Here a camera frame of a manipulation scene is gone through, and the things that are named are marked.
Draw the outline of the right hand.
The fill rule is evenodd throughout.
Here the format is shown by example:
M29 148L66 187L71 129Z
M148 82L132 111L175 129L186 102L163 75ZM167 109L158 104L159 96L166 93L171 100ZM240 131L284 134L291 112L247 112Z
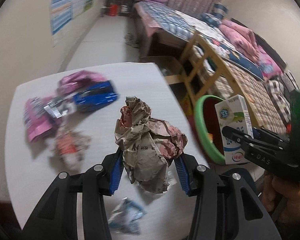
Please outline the right hand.
M261 202L268 212L275 210L276 197L286 201L279 213L281 223L296 223L300 221L300 183L293 183L265 171Z

